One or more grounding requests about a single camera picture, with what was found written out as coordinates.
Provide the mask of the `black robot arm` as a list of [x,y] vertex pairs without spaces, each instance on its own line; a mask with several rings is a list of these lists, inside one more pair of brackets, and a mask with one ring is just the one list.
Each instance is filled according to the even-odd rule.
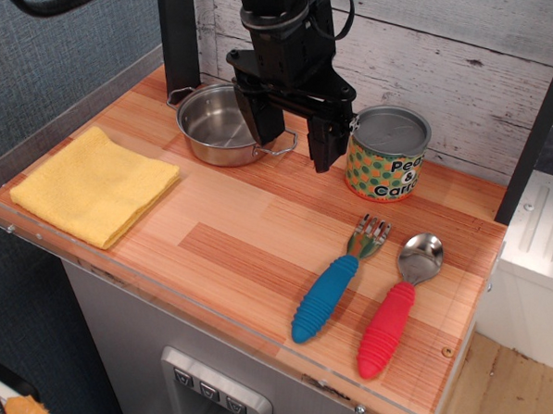
[[227,55],[236,102],[260,145],[285,131],[284,115],[308,125],[309,157],[326,172],[346,152],[357,93],[333,68],[336,44],[350,32],[349,11],[340,31],[331,0],[241,0],[240,19],[253,46]]

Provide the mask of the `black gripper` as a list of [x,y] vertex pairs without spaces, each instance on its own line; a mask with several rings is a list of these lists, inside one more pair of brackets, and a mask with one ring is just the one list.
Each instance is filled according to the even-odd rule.
[[239,86],[237,105],[260,145],[285,131],[282,107],[307,120],[309,157],[317,173],[330,170],[346,152],[356,91],[333,69],[335,42],[314,30],[296,30],[283,38],[254,31],[251,50],[233,49],[227,62]]

